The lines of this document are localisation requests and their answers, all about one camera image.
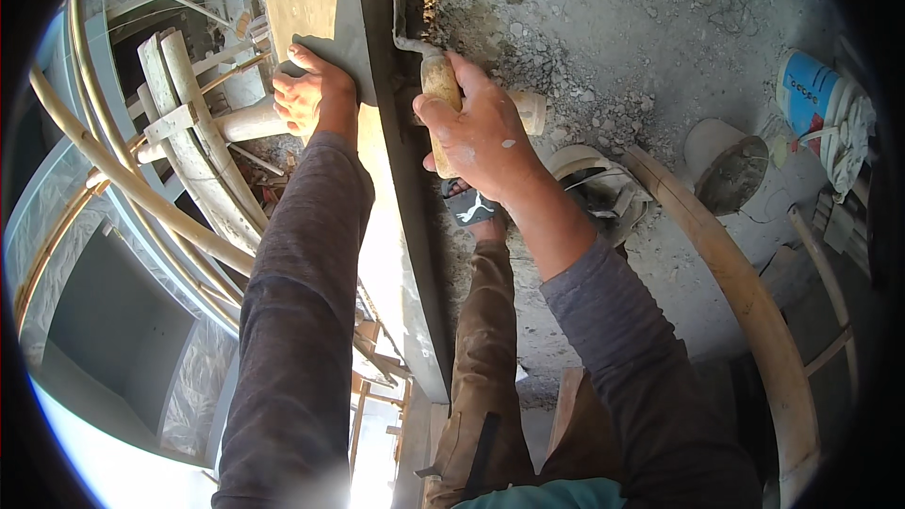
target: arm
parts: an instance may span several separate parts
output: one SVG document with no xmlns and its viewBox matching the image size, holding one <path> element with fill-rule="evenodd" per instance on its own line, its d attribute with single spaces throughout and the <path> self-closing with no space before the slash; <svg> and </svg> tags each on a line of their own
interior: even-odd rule
<svg viewBox="0 0 905 509">
<path fill-rule="evenodd" d="M 293 498 L 343 506 L 348 496 L 357 259 L 374 187 L 355 151 L 355 85 L 306 49 L 289 56 L 310 73 L 274 77 L 277 110 L 314 135 L 245 291 L 218 509 Z"/>
<path fill-rule="evenodd" d="M 462 178 L 498 200 L 524 236 L 550 310 L 613 418 L 629 504 L 759 506 L 752 463 L 704 397 L 673 325 L 544 169 L 508 96 L 449 57 L 466 97 L 461 113 L 430 96 L 414 100 L 415 112 Z"/>
</svg>

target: brown pants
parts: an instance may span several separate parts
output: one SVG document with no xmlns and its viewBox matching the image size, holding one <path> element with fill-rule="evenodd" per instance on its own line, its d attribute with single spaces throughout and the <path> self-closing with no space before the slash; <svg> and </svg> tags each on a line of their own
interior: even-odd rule
<svg viewBox="0 0 905 509">
<path fill-rule="evenodd" d="M 456 329 L 452 366 L 452 413 L 447 421 L 425 496 L 429 509 L 448 509 L 512 485 L 555 479 L 609 477 L 620 481 L 621 465 L 609 415 L 587 375 L 572 419 L 557 449 L 535 476 L 521 430 L 515 389 L 516 317 L 512 267 L 503 242 L 480 242 L 471 256 L 471 290 Z M 488 413 L 499 417 L 482 476 L 465 492 Z"/>
</svg>

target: teal shirt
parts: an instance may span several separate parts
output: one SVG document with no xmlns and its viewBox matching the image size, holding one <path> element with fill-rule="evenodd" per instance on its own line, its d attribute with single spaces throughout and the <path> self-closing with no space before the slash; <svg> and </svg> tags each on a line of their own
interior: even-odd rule
<svg viewBox="0 0 905 509">
<path fill-rule="evenodd" d="M 621 509 L 624 504 L 617 482 L 592 477 L 518 485 L 463 501 L 454 509 Z"/>
</svg>

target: puma logo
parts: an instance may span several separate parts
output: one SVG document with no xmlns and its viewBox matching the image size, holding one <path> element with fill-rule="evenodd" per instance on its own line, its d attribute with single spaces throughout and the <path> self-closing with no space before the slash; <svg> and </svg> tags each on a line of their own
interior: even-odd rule
<svg viewBox="0 0 905 509">
<path fill-rule="evenodd" d="M 470 209 L 468 209 L 467 212 L 457 212 L 455 216 L 458 217 L 458 219 L 462 222 L 469 222 L 471 221 L 471 218 L 474 217 L 474 213 L 481 208 L 487 209 L 489 212 L 493 212 L 493 209 L 481 202 L 481 193 L 478 193 L 474 198 L 474 205 Z"/>
</svg>

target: sleeve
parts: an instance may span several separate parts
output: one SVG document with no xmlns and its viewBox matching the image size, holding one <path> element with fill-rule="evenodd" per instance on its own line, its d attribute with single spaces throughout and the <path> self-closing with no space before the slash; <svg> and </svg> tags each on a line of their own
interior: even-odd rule
<svg viewBox="0 0 905 509">
<path fill-rule="evenodd" d="M 759 507 L 748 454 L 706 398 L 647 287 L 598 237 L 541 287 L 613 419 L 628 507 Z"/>
<path fill-rule="evenodd" d="M 373 203 L 354 150 L 316 133 L 245 291 L 214 508 L 347 504 L 357 261 Z"/>
</svg>

